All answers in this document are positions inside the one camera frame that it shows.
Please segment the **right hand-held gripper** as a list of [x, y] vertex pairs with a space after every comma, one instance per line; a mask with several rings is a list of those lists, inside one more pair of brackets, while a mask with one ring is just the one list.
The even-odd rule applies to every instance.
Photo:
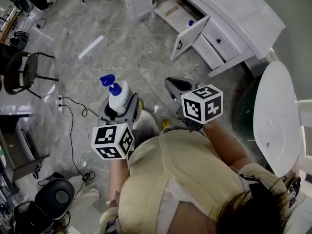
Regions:
[[181, 120], [189, 131], [199, 131], [204, 124], [223, 115], [223, 92], [215, 86], [199, 88], [194, 80], [178, 77], [168, 77], [164, 84], [171, 99], [181, 102]]

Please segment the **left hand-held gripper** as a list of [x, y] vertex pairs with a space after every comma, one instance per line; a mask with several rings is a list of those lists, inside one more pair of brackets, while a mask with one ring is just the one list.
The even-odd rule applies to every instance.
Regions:
[[132, 133], [134, 123], [141, 114], [140, 98], [134, 93], [121, 119], [124, 123], [112, 122], [117, 117], [109, 106], [107, 97], [98, 111], [98, 124], [93, 128], [91, 147], [101, 159], [129, 159], [135, 149]]

